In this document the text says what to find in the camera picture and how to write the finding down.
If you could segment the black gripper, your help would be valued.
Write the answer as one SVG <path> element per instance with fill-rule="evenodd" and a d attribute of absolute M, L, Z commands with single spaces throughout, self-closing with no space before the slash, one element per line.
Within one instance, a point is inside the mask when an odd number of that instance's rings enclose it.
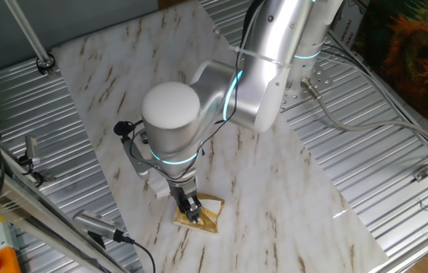
<path fill-rule="evenodd" d="M 200 219 L 202 204 L 196 197 L 196 190 L 186 193 L 182 187 L 177 184 L 170 185 L 170 194 L 177 202 L 179 210 L 186 216 L 187 220 L 197 224 Z"/>

